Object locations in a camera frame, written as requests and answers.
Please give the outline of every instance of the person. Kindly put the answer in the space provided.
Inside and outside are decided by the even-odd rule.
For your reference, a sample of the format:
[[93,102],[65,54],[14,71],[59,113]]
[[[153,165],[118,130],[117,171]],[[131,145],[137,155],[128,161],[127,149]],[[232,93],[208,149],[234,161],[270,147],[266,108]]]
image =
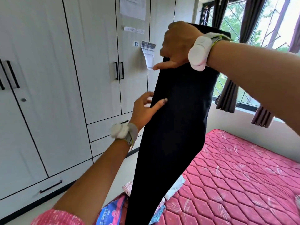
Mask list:
[[[185,22],[169,25],[160,55],[170,61],[158,63],[154,70],[176,68],[188,62],[188,52],[203,34]],[[284,120],[300,135],[300,57],[219,41],[211,49],[207,65],[227,75],[260,101],[265,108]],[[152,108],[145,107],[153,92],[146,92],[134,103],[130,123],[140,131],[167,99]],[[53,209],[37,217],[34,225],[92,225],[106,199],[112,182],[129,151],[125,140],[116,139],[103,155],[70,187]]]

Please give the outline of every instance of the blue and pink package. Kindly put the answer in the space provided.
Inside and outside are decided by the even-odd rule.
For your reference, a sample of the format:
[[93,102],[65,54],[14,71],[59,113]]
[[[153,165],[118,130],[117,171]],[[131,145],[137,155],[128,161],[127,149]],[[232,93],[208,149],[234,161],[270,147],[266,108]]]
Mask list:
[[126,196],[122,196],[102,208],[96,225],[119,225],[125,200]]

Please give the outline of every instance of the torn paper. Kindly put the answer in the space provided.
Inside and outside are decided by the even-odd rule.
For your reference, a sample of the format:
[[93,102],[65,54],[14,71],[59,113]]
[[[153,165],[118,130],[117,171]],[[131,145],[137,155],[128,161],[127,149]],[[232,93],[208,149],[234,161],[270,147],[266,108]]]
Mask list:
[[147,68],[151,70],[154,66],[154,49],[156,47],[156,44],[142,41],[141,47],[146,59]]
[[146,2],[145,0],[120,0],[120,13],[146,20]]
[[134,27],[124,27],[124,31],[131,31],[131,32],[134,32],[134,33],[145,34],[145,30],[136,29]]

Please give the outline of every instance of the bed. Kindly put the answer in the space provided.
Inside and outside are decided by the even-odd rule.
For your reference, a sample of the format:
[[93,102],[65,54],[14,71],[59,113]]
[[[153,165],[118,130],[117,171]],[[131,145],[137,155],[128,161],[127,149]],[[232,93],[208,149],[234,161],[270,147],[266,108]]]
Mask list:
[[157,224],[300,224],[300,164],[222,130],[206,135]]

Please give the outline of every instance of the hand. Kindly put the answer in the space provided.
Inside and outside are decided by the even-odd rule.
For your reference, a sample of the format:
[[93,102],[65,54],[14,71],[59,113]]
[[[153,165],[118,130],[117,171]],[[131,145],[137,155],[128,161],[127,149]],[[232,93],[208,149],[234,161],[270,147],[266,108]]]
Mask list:
[[177,68],[188,63],[190,49],[196,39],[203,36],[196,27],[183,21],[171,23],[168,28],[160,55],[170,58],[170,61],[156,64],[153,70]]
[[152,118],[152,116],[168,102],[168,99],[159,100],[153,107],[147,107],[152,101],[148,97],[153,97],[153,92],[146,92],[134,102],[133,113],[129,123],[135,124],[140,131]]

